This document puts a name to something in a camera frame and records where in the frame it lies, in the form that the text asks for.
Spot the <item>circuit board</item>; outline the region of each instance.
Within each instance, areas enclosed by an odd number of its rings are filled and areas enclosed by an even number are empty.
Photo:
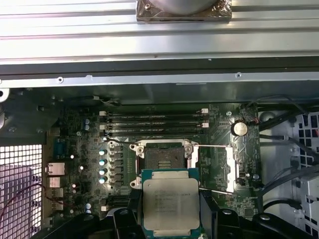
[[[65,109],[53,161],[66,162],[65,183],[61,186],[66,202],[75,205],[71,216],[89,211],[103,218],[112,207],[128,203],[130,183],[137,176],[137,155],[127,142],[183,138],[208,145],[199,148],[196,164],[201,187],[208,189],[227,189],[227,152],[210,145],[233,148],[240,181],[236,179],[233,195],[216,193],[214,199],[220,207],[252,218],[257,213],[256,192],[261,183],[259,130],[249,125],[245,136],[235,136],[231,126],[237,120],[250,122],[256,118],[256,107],[246,109],[241,104]],[[106,138],[116,141],[105,142]]]

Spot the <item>wire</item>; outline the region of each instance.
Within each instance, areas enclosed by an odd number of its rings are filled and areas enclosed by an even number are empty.
[[[292,179],[303,177],[307,174],[316,173],[319,171],[319,165],[315,165],[308,168],[303,168],[301,170],[298,170],[295,173],[291,173],[289,175],[286,175],[284,177],[281,177],[277,180],[275,180],[271,185],[264,187],[261,191],[257,193],[257,206],[258,206],[258,212],[263,213],[263,196],[268,193],[269,191],[273,190],[274,188],[277,188],[278,186],[289,182]]]
[[[312,156],[316,162],[319,162],[319,155],[315,152],[313,152],[310,148],[305,146],[304,144],[300,143],[299,141],[295,140],[294,138],[288,137],[285,139],[284,136],[278,136],[278,135],[264,135],[261,134],[259,135],[260,138],[265,138],[265,139],[271,139],[271,140],[286,140],[288,142],[294,143],[297,145],[300,149],[302,149],[304,152],[306,152],[309,156]]]
[[[298,108],[301,112],[303,112],[306,115],[309,114],[309,112],[304,107],[302,107],[301,105],[297,104],[293,99],[291,99],[290,97],[285,96],[285,95],[274,95],[274,96],[261,97],[261,98],[258,98],[256,100],[248,103],[246,108],[251,107],[253,104],[255,104],[257,102],[260,102],[260,101],[263,101],[263,100],[268,100],[268,99],[271,99],[271,98],[285,98],[288,101],[290,101],[294,106],[296,106],[296,108]]]
[[[319,107],[318,106],[311,106],[307,108],[309,112],[318,112]],[[277,117],[274,117],[266,122],[263,122],[259,125],[259,131],[264,131],[266,129],[270,129],[272,127],[275,127],[282,122],[285,122],[293,117],[296,117],[298,115],[301,115],[303,112],[299,111],[298,109],[296,110],[290,110],[288,112],[283,113],[282,115],[279,115]]]
[[[49,197],[46,195],[46,187],[45,187],[44,185],[40,184],[40,183],[35,183],[35,184],[32,184],[32,185],[29,185],[29,186],[26,187],[26,188],[22,188],[21,190],[19,190],[19,191],[16,193],[16,195],[14,195],[14,196],[5,204],[5,206],[3,207],[2,212],[1,212],[1,214],[0,214],[0,224],[1,224],[2,218],[3,218],[3,216],[4,216],[4,213],[5,213],[5,210],[7,209],[7,207],[8,207],[22,192],[24,192],[24,191],[26,191],[26,190],[28,190],[28,189],[34,187],[34,186],[40,186],[40,187],[42,187],[42,188],[44,189],[44,197],[45,197],[46,199],[48,199],[48,200],[50,200],[50,201],[53,201],[53,202],[56,202],[56,203],[58,203],[58,204],[65,205],[65,206],[67,206],[67,207],[70,206],[70,205],[68,205],[68,204],[66,204],[66,203],[63,203],[63,202],[60,202],[60,201],[58,201],[58,200],[49,198]]]
[[[288,204],[290,207],[297,209],[297,210],[301,210],[302,206],[300,204],[300,202],[297,202],[293,199],[279,199],[279,200],[274,200],[272,202],[269,202],[267,204],[264,205],[264,210],[266,210],[267,208],[276,205],[276,204]]]
[[[271,185],[277,178],[279,178],[281,175],[283,175],[284,173],[288,172],[289,170],[292,169],[296,169],[295,167],[290,167],[290,168],[284,168],[283,170],[281,170],[280,172],[278,172],[272,180],[269,181],[269,183],[267,183],[264,187],[268,187],[269,185]]]

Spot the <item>red wire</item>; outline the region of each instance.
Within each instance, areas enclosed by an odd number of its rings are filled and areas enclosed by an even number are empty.
[[[18,192],[16,193],[16,195],[14,195],[14,196],[7,202],[7,204],[3,207],[2,212],[1,212],[1,215],[0,215],[0,224],[1,224],[2,218],[3,218],[3,216],[4,216],[5,210],[7,209],[7,207],[9,206],[9,204],[10,204],[11,202],[13,202],[22,192],[24,192],[25,190],[28,190],[29,188],[32,188],[32,187],[34,187],[34,186],[41,186],[41,187],[44,189],[44,197],[45,197],[46,199],[48,199],[48,200],[50,200],[50,201],[53,201],[53,202],[56,202],[56,203],[58,203],[58,204],[62,204],[62,205],[65,205],[65,206],[69,206],[68,204],[65,204],[65,203],[63,203],[63,202],[59,202],[59,201],[57,201],[57,200],[55,200],[55,199],[52,199],[52,198],[47,197],[47,195],[46,195],[46,187],[45,187],[44,185],[40,184],[40,183],[35,183],[35,184],[30,185],[30,186],[27,186],[26,188],[22,188],[20,191],[18,191]]]

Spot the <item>cpu socket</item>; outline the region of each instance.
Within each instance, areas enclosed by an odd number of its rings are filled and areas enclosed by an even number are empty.
[[[142,188],[143,169],[167,170],[195,168],[198,162],[198,143],[188,139],[146,139],[130,145],[136,153],[136,180],[131,187]]]

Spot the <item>motherboard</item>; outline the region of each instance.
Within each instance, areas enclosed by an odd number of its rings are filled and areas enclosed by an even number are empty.
[[[257,120],[255,106],[226,103],[65,108],[48,164],[52,197],[64,204],[52,207],[104,218],[127,206],[143,169],[196,167],[220,207],[251,219],[261,184]]]

